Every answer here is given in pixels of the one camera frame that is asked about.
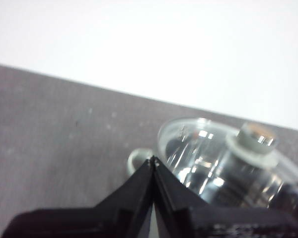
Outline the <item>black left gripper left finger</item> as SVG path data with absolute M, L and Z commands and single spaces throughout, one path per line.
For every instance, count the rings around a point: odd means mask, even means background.
M 93 207 L 38 209 L 18 214 L 4 238 L 135 238 L 152 207 L 153 162 Z

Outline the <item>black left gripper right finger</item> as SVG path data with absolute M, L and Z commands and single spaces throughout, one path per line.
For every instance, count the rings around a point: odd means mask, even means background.
M 210 205 L 156 156 L 153 200 L 172 238 L 298 238 L 298 222 L 280 210 Z

